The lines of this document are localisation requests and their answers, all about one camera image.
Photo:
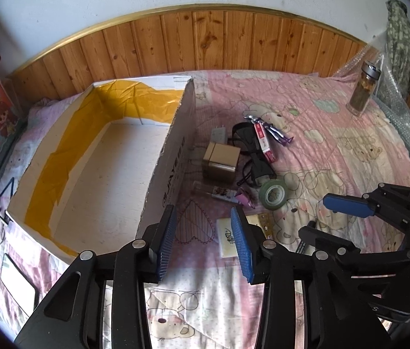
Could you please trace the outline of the white power adapter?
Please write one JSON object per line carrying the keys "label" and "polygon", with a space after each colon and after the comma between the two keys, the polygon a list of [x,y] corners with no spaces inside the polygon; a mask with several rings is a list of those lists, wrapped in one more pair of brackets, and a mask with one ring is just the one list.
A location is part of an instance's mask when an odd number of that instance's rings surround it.
{"label": "white power adapter", "polygon": [[221,126],[211,129],[210,142],[226,144],[228,142],[226,127]]}

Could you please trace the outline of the green tape roll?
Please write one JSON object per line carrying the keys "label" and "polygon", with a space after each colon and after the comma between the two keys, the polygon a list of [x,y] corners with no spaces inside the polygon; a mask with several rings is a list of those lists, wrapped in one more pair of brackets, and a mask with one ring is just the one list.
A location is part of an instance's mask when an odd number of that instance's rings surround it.
{"label": "green tape roll", "polygon": [[282,180],[274,179],[264,183],[258,192],[258,199],[267,210],[280,209],[286,204],[287,188]]}

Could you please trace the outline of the black glasses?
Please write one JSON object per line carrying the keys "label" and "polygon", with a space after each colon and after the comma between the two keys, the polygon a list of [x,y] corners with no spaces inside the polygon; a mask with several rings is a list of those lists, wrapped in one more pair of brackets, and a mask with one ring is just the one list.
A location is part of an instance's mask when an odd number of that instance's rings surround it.
{"label": "black glasses", "polygon": [[277,175],[262,152],[254,126],[249,122],[240,122],[232,127],[232,134],[228,142],[240,149],[243,156],[247,156],[242,168],[242,177],[237,185],[246,184],[250,188],[259,188],[265,179],[276,179]]}

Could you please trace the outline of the bubble wrap sheet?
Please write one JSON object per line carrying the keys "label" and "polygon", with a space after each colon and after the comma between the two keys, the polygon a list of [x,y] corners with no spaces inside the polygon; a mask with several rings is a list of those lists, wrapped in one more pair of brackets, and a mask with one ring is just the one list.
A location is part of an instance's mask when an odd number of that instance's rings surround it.
{"label": "bubble wrap sheet", "polygon": [[399,84],[392,75],[383,32],[357,52],[345,65],[333,73],[334,77],[356,80],[364,61],[371,61],[381,70],[381,77],[373,93],[376,102],[392,126],[398,131],[410,158],[410,108],[403,98]]}

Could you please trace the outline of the black neckband earphones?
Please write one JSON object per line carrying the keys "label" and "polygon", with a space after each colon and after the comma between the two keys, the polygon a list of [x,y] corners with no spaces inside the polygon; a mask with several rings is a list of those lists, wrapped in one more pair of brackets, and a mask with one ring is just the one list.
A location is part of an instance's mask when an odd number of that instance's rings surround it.
{"label": "black neckband earphones", "polygon": [[15,193],[15,177],[11,177],[7,184],[0,191],[0,221],[4,225],[8,225],[11,221],[7,213],[9,203]]}

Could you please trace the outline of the small white tube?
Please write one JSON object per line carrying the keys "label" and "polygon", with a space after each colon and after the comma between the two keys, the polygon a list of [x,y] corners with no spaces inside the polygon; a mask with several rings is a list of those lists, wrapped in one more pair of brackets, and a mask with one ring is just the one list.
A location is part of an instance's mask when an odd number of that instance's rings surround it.
{"label": "small white tube", "polygon": [[196,193],[209,195],[211,198],[219,199],[225,202],[237,203],[236,191],[228,188],[213,186],[209,184],[203,184],[202,182],[195,180],[193,183],[193,191]]}

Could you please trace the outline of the gold tissue pack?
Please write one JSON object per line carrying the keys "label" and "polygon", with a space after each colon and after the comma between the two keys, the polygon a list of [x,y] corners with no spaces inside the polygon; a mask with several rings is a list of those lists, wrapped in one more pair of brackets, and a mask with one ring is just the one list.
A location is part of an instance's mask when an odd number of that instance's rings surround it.
{"label": "gold tissue pack", "polygon": [[[273,216],[270,213],[258,213],[246,216],[251,225],[258,226],[265,234],[267,240],[273,240]],[[216,221],[217,238],[222,258],[236,257],[236,245],[232,234],[230,218],[220,218]]]}

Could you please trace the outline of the wooden headboard panel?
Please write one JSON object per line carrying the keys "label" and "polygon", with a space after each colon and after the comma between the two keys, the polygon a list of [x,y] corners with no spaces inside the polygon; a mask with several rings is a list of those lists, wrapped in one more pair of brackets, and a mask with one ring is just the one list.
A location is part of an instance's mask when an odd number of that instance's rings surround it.
{"label": "wooden headboard panel", "polygon": [[331,76],[364,42],[327,24],[260,7],[169,6],[83,29],[10,76],[22,99],[65,99],[95,81],[193,70]]}

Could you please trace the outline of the glass tea bottle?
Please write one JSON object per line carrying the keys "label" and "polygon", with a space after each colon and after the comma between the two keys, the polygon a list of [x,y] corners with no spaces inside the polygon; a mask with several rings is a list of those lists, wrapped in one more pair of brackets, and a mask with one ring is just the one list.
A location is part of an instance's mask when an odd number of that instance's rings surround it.
{"label": "glass tea bottle", "polygon": [[378,80],[381,77],[381,70],[370,61],[362,63],[361,72],[357,78],[354,91],[346,104],[346,108],[355,116],[359,117],[364,112],[371,95],[376,89]]}

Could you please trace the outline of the smartphone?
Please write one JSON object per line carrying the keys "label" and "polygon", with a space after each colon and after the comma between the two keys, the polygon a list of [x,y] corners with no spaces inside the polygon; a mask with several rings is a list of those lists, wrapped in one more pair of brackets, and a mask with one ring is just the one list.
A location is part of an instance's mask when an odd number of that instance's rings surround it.
{"label": "smartphone", "polygon": [[31,316],[39,303],[38,288],[8,254],[4,254],[2,258],[0,280],[20,309]]}

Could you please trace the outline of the gold metal tin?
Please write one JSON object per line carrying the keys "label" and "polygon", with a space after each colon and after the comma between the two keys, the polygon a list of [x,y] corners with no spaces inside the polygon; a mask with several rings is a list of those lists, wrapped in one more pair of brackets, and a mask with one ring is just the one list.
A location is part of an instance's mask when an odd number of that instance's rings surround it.
{"label": "gold metal tin", "polygon": [[210,142],[202,160],[203,177],[223,184],[233,183],[239,156],[238,147]]}

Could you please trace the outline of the red white staples box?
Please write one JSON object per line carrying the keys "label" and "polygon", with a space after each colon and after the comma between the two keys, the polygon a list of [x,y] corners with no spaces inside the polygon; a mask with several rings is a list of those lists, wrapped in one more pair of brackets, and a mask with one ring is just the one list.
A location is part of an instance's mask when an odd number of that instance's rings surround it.
{"label": "red white staples box", "polygon": [[262,150],[262,153],[264,154],[266,160],[272,164],[277,161],[277,156],[274,153],[271,144],[269,142],[269,137],[268,134],[266,133],[266,129],[264,129],[263,125],[261,123],[253,123],[256,136],[258,138],[258,142],[260,145],[260,148]]}

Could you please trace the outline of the camouflage cloth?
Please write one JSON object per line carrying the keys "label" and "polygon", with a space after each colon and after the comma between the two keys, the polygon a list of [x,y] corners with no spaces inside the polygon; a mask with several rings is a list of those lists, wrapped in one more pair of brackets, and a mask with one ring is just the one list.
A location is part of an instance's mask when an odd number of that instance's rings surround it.
{"label": "camouflage cloth", "polygon": [[410,21],[407,6],[399,0],[388,0],[386,54],[395,82],[404,99],[410,95]]}

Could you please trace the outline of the purple silver action figure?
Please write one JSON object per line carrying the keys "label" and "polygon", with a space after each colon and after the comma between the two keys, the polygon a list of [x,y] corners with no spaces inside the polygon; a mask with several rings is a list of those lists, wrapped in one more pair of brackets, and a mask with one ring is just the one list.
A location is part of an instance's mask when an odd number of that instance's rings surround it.
{"label": "purple silver action figure", "polygon": [[293,137],[288,137],[280,129],[274,126],[272,123],[264,121],[261,117],[256,117],[251,114],[244,115],[247,121],[253,124],[260,123],[263,128],[281,145],[286,146],[293,141]]}

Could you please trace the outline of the white cardboard box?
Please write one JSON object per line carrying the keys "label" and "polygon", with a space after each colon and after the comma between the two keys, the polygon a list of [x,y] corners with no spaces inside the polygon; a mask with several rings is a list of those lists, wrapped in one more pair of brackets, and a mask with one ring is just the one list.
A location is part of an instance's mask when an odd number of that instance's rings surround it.
{"label": "white cardboard box", "polygon": [[44,135],[7,214],[67,263],[119,250],[176,202],[194,134],[191,76],[94,83]]}

